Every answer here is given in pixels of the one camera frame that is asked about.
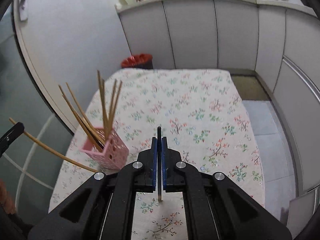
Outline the person's left hand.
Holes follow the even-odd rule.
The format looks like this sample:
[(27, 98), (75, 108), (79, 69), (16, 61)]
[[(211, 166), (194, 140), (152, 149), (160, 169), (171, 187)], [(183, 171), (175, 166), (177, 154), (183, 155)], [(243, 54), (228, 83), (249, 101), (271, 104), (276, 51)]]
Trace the person's left hand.
[(13, 215), (16, 213), (15, 202), (7, 191), (3, 180), (0, 180), (0, 203), (6, 214)]

